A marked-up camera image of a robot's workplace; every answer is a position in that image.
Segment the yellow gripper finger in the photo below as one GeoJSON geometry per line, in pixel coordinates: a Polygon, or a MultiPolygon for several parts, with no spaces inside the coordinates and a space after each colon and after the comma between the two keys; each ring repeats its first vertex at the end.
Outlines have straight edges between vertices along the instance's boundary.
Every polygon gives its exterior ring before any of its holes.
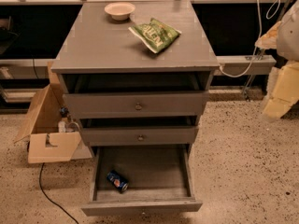
{"type": "Polygon", "coordinates": [[[262,116],[266,120],[280,119],[299,101],[299,62],[287,61],[280,69],[273,67],[266,90],[262,116]]]}
{"type": "Polygon", "coordinates": [[[277,48],[277,38],[278,38],[278,28],[281,22],[278,21],[274,24],[264,35],[259,37],[255,42],[255,46],[260,49],[276,49],[277,48]]]}

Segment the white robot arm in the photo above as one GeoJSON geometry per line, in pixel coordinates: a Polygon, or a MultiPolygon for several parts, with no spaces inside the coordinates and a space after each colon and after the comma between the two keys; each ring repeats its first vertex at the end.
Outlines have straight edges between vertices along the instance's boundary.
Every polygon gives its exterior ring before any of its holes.
{"type": "Polygon", "coordinates": [[[280,69],[272,68],[262,104],[264,119],[280,119],[299,101],[299,1],[255,45],[275,49],[287,60],[280,69]]]}

